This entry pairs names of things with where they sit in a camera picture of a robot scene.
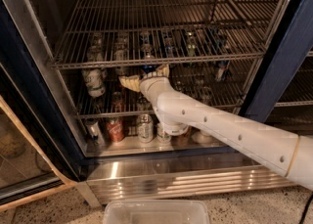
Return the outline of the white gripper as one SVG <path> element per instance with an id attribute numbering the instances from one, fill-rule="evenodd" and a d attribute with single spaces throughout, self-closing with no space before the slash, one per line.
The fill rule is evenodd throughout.
<path id="1" fill-rule="evenodd" d="M 153 102 L 159 94 L 172 90 L 167 78 L 169 73 L 169 64 L 163 64 L 156 68 L 156 72 L 145 75 L 141 81 L 139 75 L 120 76 L 118 79 L 123 87 L 134 92 L 140 91 L 149 102 Z"/>

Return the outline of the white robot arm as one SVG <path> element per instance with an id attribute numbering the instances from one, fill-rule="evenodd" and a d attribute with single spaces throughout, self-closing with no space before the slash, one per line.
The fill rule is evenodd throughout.
<path id="1" fill-rule="evenodd" d="M 313 190 L 312 137 L 205 105 L 174 90 L 168 75 L 169 66 L 162 65 L 143 76 L 121 76 L 119 81 L 144 95 L 167 134 L 178 136 L 193 126 L 289 181 Z"/>

